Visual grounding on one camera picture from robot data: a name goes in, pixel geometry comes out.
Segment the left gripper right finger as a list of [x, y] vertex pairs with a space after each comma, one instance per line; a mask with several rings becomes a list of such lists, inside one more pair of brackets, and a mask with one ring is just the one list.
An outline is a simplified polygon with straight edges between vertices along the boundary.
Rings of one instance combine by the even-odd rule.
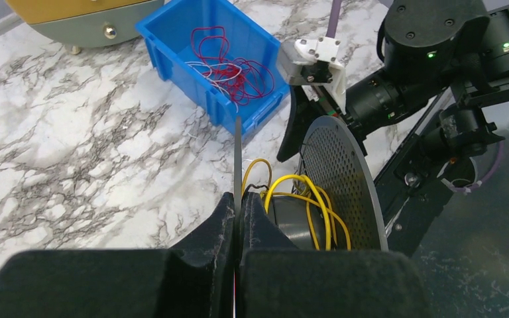
[[414, 263], [398, 252], [297, 248], [257, 193], [241, 203], [240, 317], [431, 317]]

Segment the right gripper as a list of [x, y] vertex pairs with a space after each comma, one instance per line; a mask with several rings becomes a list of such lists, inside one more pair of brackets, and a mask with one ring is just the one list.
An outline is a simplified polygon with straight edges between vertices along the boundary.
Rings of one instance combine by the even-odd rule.
[[290, 115], [276, 158], [285, 162], [297, 154], [310, 125], [322, 115], [340, 118], [367, 154], [363, 142], [369, 134], [416, 112], [417, 84], [408, 78], [396, 78], [382, 68], [345, 91], [344, 111], [334, 104], [330, 93], [312, 101], [301, 86], [292, 86]]

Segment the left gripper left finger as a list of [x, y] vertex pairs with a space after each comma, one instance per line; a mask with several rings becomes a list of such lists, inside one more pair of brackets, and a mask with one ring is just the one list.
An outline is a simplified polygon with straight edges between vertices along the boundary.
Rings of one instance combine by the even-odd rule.
[[171, 248], [27, 250], [0, 269], [0, 317], [231, 317], [234, 200]]

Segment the black cable spool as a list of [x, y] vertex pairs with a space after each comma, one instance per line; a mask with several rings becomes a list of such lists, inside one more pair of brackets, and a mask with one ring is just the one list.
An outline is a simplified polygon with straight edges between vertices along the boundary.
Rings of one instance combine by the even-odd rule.
[[254, 192], [245, 186], [236, 224], [242, 250], [388, 250], [373, 178], [351, 131], [322, 116], [309, 127], [298, 172]]

